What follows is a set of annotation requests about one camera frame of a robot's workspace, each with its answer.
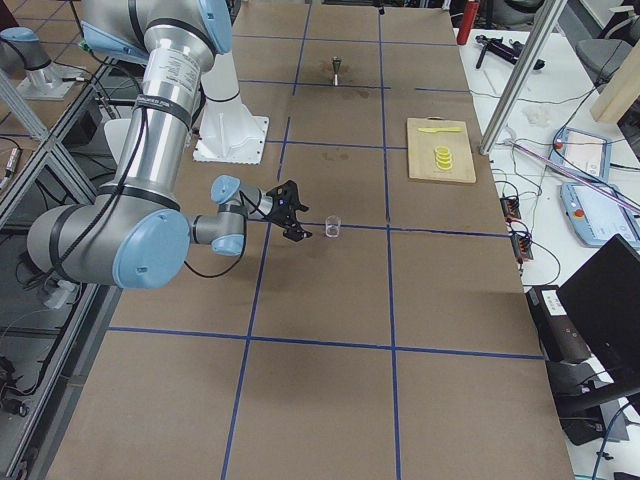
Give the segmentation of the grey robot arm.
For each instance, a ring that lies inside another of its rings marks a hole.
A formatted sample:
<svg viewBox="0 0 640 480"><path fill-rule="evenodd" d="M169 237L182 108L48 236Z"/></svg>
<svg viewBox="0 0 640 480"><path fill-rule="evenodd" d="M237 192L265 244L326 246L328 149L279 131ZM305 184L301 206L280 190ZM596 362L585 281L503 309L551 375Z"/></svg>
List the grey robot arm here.
<svg viewBox="0 0 640 480"><path fill-rule="evenodd" d="M193 126L201 160L228 159L265 138L266 121L242 103L232 61L232 22L223 1L89 1L82 30L96 52L141 64L141 90L114 178L87 205L64 205L32 224L27 249L37 287L52 277L74 283L152 289L169 283L191 245L240 256L247 222L261 218L294 242L309 237L297 220L297 185L268 191L222 175L211 197L217 213L186 215L174 194ZM197 106L204 109L198 121Z"/></svg>

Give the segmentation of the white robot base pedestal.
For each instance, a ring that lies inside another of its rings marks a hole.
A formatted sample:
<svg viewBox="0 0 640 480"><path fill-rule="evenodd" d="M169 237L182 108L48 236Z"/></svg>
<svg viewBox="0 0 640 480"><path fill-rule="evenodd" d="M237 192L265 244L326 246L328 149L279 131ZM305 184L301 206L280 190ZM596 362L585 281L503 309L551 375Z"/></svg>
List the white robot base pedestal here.
<svg viewBox="0 0 640 480"><path fill-rule="evenodd" d="M241 98L233 54L217 55L201 78L206 98L193 158L198 162L257 165L269 118L253 115Z"/></svg>

